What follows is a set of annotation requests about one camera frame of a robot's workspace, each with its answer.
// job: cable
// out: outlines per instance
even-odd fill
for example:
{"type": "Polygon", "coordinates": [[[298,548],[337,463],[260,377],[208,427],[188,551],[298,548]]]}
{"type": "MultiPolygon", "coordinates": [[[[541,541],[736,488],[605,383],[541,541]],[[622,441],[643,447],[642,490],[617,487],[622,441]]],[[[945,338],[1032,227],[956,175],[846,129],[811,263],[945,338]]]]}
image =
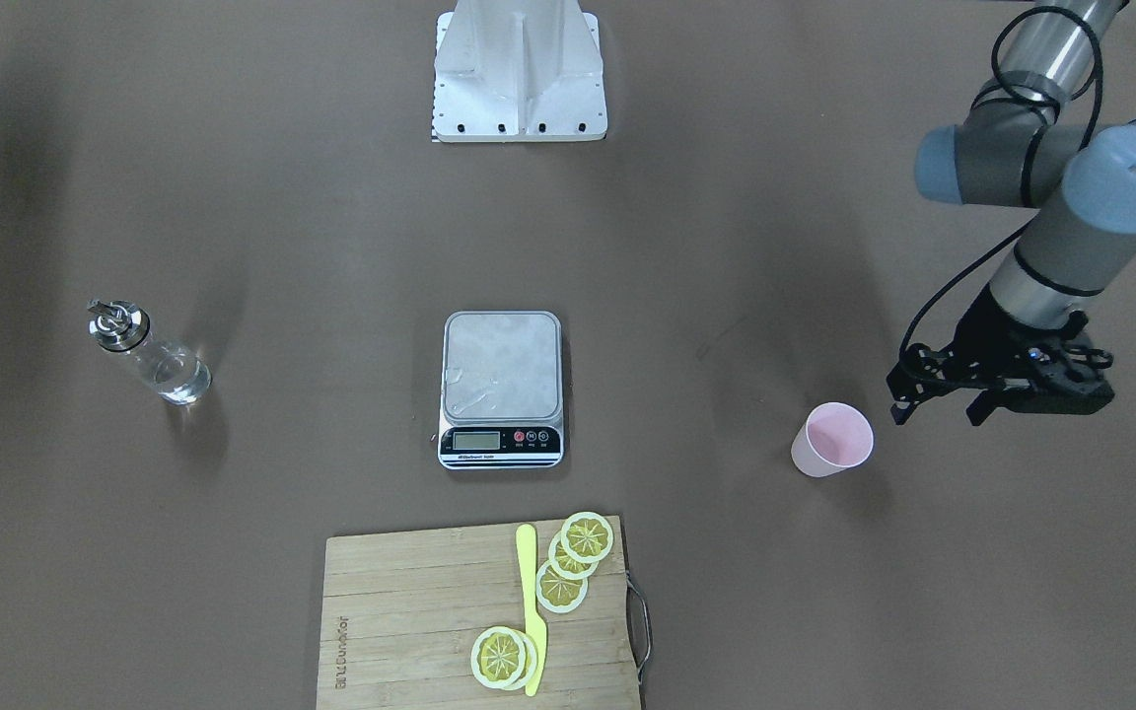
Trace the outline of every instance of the cable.
{"type": "Polygon", "coordinates": [[[914,337],[914,331],[918,329],[920,320],[924,320],[924,316],[928,315],[928,310],[932,310],[932,307],[937,304],[937,301],[941,301],[942,298],[944,298],[946,293],[950,293],[953,287],[959,286],[961,279],[967,278],[975,269],[982,268],[982,266],[984,266],[984,262],[991,260],[993,257],[996,257],[996,254],[1002,249],[1010,247],[1016,239],[1019,239],[1024,234],[1024,229],[1027,229],[1028,225],[1031,224],[1033,220],[1028,220],[1027,224],[1021,226],[1021,228],[1014,229],[1011,236],[1008,236],[1006,239],[1002,240],[1002,242],[997,243],[996,247],[993,247],[991,250],[984,252],[984,254],[979,259],[976,259],[975,261],[970,262],[970,265],[967,266],[966,269],[960,270],[959,275],[955,275],[955,277],[951,278],[950,282],[945,284],[945,286],[942,286],[937,292],[935,292],[934,295],[929,298],[928,302],[924,303],[921,309],[919,309],[918,314],[914,315],[914,319],[910,320],[910,327],[905,328],[905,336],[901,339],[901,349],[897,350],[897,364],[901,365],[901,369],[903,373],[907,374],[907,376],[910,376],[910,378],[913,378],[914,381],[918,382],[924,382],[927,384],[934,384],[938,386],[950,386],[954,387],[954,390],[1000,390],[1000,385],[997,384],[984,383],[984,382],[969,382],[969,381],[968,382],[943,381],[943,378],[928,377],[925,376],[924,374],[914,373],[914,370],[910,369],[910,365],[907,365],[905,351],[910,350],[910,339],[914,337]]]}
{"type": "Polygon", "coordinates": [[[1010,95],[1011,99],[1014,99],[1019,103],[1028,105],[1028,107],[1053,108],[1055,118],[1059,117],[1059,110],[1061,109],[1059,100],[1051,99],[1049,95],[1046,95],[1045,99],[1029,99],[1027,95],[1019,93],[1019,91],[1016,91],[1013,86],[1006,84],[1005,76],[1002,76],[1001,60],[997,59],[997,55],[1001,55],[1002,43],[1004,43],[1006,36],[1010,36],[1011,31],[1016,26],[1019,26],[1019,23],[1022,23],[1024,19],[1031,18],[1033,15],[1043,14],[1063,15],[1064,18],[1071,19],[1077,27],[1080,27],[1083,34],[1086,35],[1086,40],[1089,41],[1089,49],[1092,50],[1093,56],[1095,56],[1095,66],[1091,69],[1089,77],[1086,78],[1085,84],[1080,85],[1077,93],[1072,94],[1072,99],[1076,100],[1080,98],[1086,90],[1091,87],[1091,85],[1095,87],[1095,103],[1093,103],[1093,107],[1089,109],[1089,123],[1086,125],[1085,135],[1080,139],[1079,149],[1085,150],[1085,148],[1089,145],[1089,140],[1095,135],[1095,126],[1099,125],[1099,114],[1102,112],[1103,108],[1103,49],[1099,43],[1099,33],[1095,32],[1095,28],[1081,18],[1080,15],[1072,12],[1072,10],[1067,8],[1055,8],[1055,6],[1045,5],[1037,6],[1037,8],[1029,8],[1024,12],[1020,12],[1018,18],[1011,19],[1010,23],[1006,23],[1006,26],[1002,27],[1002,32],[993,42],[993,50],[988,56],[988,66],[993,69],[993,81],[996,81],[1002,91],[1005,91],[1006,95],[1010,95]]]}

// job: wooden cutting board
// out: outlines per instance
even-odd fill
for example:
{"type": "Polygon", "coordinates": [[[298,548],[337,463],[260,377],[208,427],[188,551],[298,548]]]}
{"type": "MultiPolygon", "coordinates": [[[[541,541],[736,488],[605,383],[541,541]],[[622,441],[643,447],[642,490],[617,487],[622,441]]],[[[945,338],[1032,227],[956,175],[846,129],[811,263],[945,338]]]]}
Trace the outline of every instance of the wooden cutting board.
{"type": "MultiPolygon", "coordinates": [[[[546,620],[537,695],[482,687],[470,651],[492,625],[524,628],[519,523],[334,536],[327,541],[318,710],[640,710],[626,620],[625,538],[590,577],[586,599],[546,620]]],[[[562,520],[533,523],[537,565],[562,520]]]]}

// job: kitchen scale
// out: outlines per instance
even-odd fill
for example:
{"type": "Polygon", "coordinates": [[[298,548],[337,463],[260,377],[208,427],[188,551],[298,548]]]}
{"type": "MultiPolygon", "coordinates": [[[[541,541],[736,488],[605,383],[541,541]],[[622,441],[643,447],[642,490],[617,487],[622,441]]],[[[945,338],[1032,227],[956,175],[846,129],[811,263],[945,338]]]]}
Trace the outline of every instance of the kitchen scale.
{"type": "Polygon", "coordinates": [[[445,320],[437,459],[446,468],[554,467],[565,456],[559,318],[460,310],[445,320]]]}

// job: plastic cup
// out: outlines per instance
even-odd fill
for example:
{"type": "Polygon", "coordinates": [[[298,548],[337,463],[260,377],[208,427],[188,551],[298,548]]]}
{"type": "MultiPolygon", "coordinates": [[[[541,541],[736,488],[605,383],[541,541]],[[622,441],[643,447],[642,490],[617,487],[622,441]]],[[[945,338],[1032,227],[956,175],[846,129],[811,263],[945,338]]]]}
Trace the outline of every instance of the plastic cup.
{"type": "Polygon", "coordinates": [[[857,409],[840,401],[819,404],[792,442],[792,461],[807,476],[838,474],[858,467],[875,449],[875,432],[857,409]]]}

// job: citrus slice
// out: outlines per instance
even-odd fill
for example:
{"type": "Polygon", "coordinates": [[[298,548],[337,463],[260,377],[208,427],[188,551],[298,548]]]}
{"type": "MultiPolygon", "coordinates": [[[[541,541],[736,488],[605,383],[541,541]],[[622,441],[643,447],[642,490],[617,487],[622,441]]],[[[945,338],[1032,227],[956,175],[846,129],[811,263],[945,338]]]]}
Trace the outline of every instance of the citrus slice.
{"type": "Polygon", "coordinates": [[[518,682],[509,684],[502,691],[519,691],[519,688],[527,686],[528,682],[533,679],[533,674],[537,670],[537,646],[534,646],[533,640],[528,637],[528,634],[521,630],[515,633],[518,633],[519,637],[524,638],[524,651],[527,660],[524,663],[524,674],[519,676],[518,682]]]}
{"type": "Polygon", "coordinates": [[[491,626],[473,644],[473,675],[485,687],[502,688],[518,682],[527,665],[524,634],[508,626],[491,626]]]}
{"type": "Polygon", "coordinates": [[[568,557],[563,545],[559,544],[559,534],[550,538],[546,558],[550,560],[550,569],[554,570],[556,575],[563,577],[563,579],[585,579],[587,576],[594,575],[594,570],[599,569],[599,562],[586,565],[568,557]]]}
{"type": "Polygon", "coordinates": [[[612,526],[599,512],[574,512],[559,528],[565,554],[586,565],[608,557],[613,538],[612,526]]]}
{"type": "Polygon", "coordinates": [[[537,584],[534,588],[537,601],[546,611],[567,615],[580,607],[583,599],[586,599],[590,579],[563,579],[550,569],[549,560],[542,562],[542,568],[537,570],[537,584]]]}

